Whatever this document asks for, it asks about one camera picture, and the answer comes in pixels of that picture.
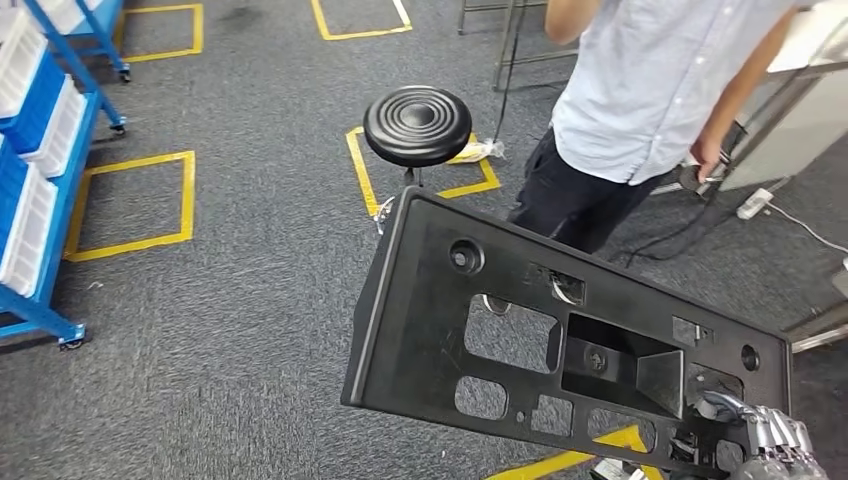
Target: white cable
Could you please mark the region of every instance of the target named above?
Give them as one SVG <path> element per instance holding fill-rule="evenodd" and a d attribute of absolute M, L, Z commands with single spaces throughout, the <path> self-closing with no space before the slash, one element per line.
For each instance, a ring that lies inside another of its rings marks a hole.
<path fill-rule="evenodd" d="M 789 215 L 788 213 L 786 213 L 782 208 L 778 207 L 777 205 L 775 205 L 771 202 L 766 202 L 766 205 L 771 207 L 777 213 L 788 218 L 790 221 L 795 222 L 798 225 L 801 225 L 802 227 L 804 227 L 804 229 L 806 229 L 808 232 L 810 232 L 810 235 L 812 235 L 816 240 L 822 242 L 823 244 L 827 245 L 830 248 L 833 248 L 835 250 L 839 250 L 840 252 L 848 253 L 848 247 L 843 247 L 841 245 L 837 245 L 835 243 L 832 243 L 832 242 L 825 240 L 824 238 L 822 238 L 821 235 L 814 232 L 813 229 L 810 228 L 806 223 L 802 222 L 801 220 L 798 220 L 797 218 L 793 217 L 792 215 Z"/>

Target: robotic hand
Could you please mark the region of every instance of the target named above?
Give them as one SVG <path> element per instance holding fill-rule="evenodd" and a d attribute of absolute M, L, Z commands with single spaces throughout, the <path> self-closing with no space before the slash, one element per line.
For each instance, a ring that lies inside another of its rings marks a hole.
<path fill-rule="evenodd" d="M 706 418 L 745 422 L 749 458 L 731 480 L 827 480 L 813 457 L 807 427 L 779 410 L 751 407 L 738 398 L 704 392 L 696 407 Z"/>

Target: man's arm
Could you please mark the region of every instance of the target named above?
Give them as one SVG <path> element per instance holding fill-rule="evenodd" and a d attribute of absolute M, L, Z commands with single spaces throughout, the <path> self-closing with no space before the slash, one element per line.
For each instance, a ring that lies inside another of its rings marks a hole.
<path fill-rule="evenodd" d="M 571 43 L 586 30 L 601 0 L 548 0 L 545 33 L 555 43 Z"/>
<path fill-rule="evenodd" d="M 713 112 L 692 150 L 692 154 L 701 164 L 698 179 L 702 183 L 706 181 L 707 175 L 718 165 L 719 151 L 724 136 L 730 130 L 736 115 L 745 105 L 748 97 L 760 84 L 772 60 L 780 52 L 783 41 L 786 39 L 786 33 L 792 23 L 792 18 L 797 12 L 797 8 L 791 9 L 772 27 L 771 31 L 751 53 L 751 56 L 748 57 L 739 73 L 727 84 L 718 103 L 713 108 Z"/>

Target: plastic bag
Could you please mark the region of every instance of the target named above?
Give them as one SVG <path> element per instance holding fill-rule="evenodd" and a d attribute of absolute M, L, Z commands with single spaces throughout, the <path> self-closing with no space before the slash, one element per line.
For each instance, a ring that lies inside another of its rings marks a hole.
<path fill-rule="evenodd" d="M 462 149 L 448 164 L 477 163 L 486 157 L 504 158 L 503 142 L 494 142 L 491 139 L 484 142 L 471 142 Z"/>

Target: yellow tape square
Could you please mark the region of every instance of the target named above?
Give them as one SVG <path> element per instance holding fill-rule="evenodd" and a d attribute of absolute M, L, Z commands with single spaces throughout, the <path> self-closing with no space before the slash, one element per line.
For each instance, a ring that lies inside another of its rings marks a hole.
<path fill-rule="evenodd" d="M 170 233 L 167 235 L 121 243 L 118 245 L 111 245 L 108 247 L 79 251 L 80 230 L 82 229 L 82 221 L 85 216 L 85 206 L 88 201 L 88 190 L 91 186 L 91 177 L 101 173 L 120 172 L 122 170 L 148 167 L 150 165 L 165 162 L 183 163 L 182 195 L 180 202 L 180 231 L 178 233 Z M 194 151 L 169 153 L 166 155 L 139 158 L 137 160 L 129 160 L 126 162 L 85 169 L 82 173 L 82 179 L 80 180 L 79 193 L 77 193 L 77 201 L 74 204 L 74 211 L 71 214 L 68 238 L 65 241 L 65 260 L 69 260 L 71 262 L 84 262 L 86 260 L 111 257 L 112 255 L 118 255 L 121 253 L 134 252 L 136 250 L 144 250 L 159 245 L 170 245 L 172 243 L 180 243 L 191 240 L 194 236 L 194 169 Z"/>
<path fill-rule="evenodd" d="M 359 180 L 359 188 L 362 190 L 362 198 L 365 200 L 365 208 L 368 210 L 368 215 L 373 217 L 380 209 L 380 204 L 377 203 L 377 197 L 374 195 L 374 189 L 371 187 L 371 179 L 368 177 L 368 170 L 365 168 L 365 160 L 362 158 L 362 150 L 359 148 L 357 135 L 361 135 L 363 132 L 362 127 L 356 127 L 347 132 L 345 137 L 347 139 L 347 147 L 350 150 L 350 157 L 353 159 L 353 168 L 356 170 L 356 177 Z M 472 133 L 469 141 L 475 142 L 477 141 L 477 137 Z M 449 188 L 439 192 L 439 195 L 443 198 L 456 198 L 500 188 L 501 182 L 498 180 L 497 175 L 495 175 L 489 159 L 484 158 L 477 162 L 477 165 L 480 166 L 480 170 L 483 173 L 483 181 L 472 185 Z"/>
<path fill-rule="evenodd" d="M 318 25 L 318 31 L 321 33 L 321 38 L 327 41 L 350 40 L 352 38 L 379 37 L 381 35 L 389 35 L 391 33 L 408 32 L 412 30 L 412 22 L 409 20 L 409 14 L 406 13 L 401 0 L 392 0 L 395 5 L 395 10 L 398 12 L 400 21 L 403 24 L 400 27 L 390 28 L 388 30 L 369 30 L 367 32 L 357 33 L 330 33 L 327 27 L 327 19 L 324 18 L 324 9 L 321 8 L 321 0 L 310 0 L 312 2 L 312 13 L 315 15 L 315 23 Z"/>
<path fill-rule="evenodd" d="M 636 452 L 648 452 L 648 448 L 642 441 L 642 436 L 639 435 L 638 425 L 631 425 L 621 430 L 608 433 L 596 438 L 595 441 L 605 445 L 630 448 Z M 530 465 L 500 472 L 486 480 L 535 480 L 555 472 L 576 467 L 577 465 L 588 462 L 593 458 L 595 458 L 594 455 L 589 455 L 588 453 L 566 451 L 539 462 L 531 463 Z M 642 471 L 645 472 L 648 480 L 663 480 L 663 476 L 660 471 L 654 467 L 643 465 Z"/>
<path fill-rule="evenodd" d="M 203 51 L 203 5 L 200 3 L 191 3 L 185 5 L 166 5 L 161 7 L 145 7 L 145 8 L 130 8 L 121 11 L 121 17 L 115 26 L 115 48 L 120 52 L 124 41 L 124 22 L 127 15 L 141 13 L 163 13 L 177 12 L 181 10 L 191 10 L 192 12 L 192 45 L 191 48 L 183 50 L 171 50 L 168 52 L 145 53 L 143 55 L 134 55 L 131 57 L 123 57 L 125 62 L 149 62 L 151 60 L 163 60 L 166 58 L 183 57 L 186 55 L 197 55 Z"/>

